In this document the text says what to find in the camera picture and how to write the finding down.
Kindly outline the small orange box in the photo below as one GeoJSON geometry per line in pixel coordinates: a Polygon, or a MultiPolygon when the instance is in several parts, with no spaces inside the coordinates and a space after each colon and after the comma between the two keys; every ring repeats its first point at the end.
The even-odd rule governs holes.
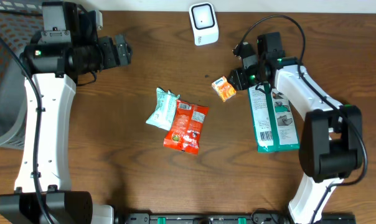
{"type": "Polygon", "coordinates": [[[217,92],[218,96],[223,102],[226,102],[237,93],[234,87],[227,81],[225,76],[222,76],[214,81],[212,83],[212,88],[217,92]]]}

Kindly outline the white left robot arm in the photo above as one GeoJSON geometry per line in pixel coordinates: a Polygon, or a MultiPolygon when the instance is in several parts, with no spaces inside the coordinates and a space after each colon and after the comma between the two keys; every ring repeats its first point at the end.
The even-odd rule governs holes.
{"type": "Polygon", "coordinates": [[[11,223],[121,223],[111,205],[96,205],[72,190],[68,131],[79,75],[129,65],[124,35],[78,37],[47,31],[18,62],[26,72],[26,138],[12,194],[0,195],[0,214],[11,223]]]}

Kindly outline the mint green wipes pack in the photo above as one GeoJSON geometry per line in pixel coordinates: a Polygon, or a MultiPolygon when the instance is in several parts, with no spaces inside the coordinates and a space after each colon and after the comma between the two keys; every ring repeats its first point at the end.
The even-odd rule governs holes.
{"type": "Polygon", "coordinates": [[[175,95],[162,88],[156,88],[157,104],[153,114],[146,120],[146,124],[169,131],[174,121],[177,100],[180,95],[175,95]]]}

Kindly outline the green product pouch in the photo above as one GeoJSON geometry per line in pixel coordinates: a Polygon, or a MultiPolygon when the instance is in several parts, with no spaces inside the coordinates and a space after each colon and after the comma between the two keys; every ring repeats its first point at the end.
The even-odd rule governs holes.
{"type": "Polygon", "coordinates": [[[298,133],[287,97],[269,84],[249,88],[248,97],[257,151],[273,153],[298,150],[298,133]]]}

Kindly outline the orange snack packet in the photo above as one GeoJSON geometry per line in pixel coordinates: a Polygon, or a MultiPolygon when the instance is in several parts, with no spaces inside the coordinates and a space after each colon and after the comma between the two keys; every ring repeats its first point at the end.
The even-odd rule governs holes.
{"type": "Polygon", "coordinates": [[[174,121],[164,138],[163,146],[198,155],[202,128],[209,108],[182,100],[177,100],[176,106],[174,121]]]}

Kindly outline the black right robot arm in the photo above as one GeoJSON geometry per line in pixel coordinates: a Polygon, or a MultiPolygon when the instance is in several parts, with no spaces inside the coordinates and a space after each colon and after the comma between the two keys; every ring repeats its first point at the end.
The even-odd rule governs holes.
{"type": "Polygon", "coordinates": [[[278,91],[295,107],[304,120],[299,148],[303,178],[289,202],[294,223],[315,223],[336,187],[353,170],[367,171],[367,151],[362,139],[362,114],[358,107],[343,105],[314,82],[306,67],[295,57],[259,62],[254,56],[242,60],[243,66],[231,71],[228,82],[236,90],[254,88],[267,100],[278,91]]]}

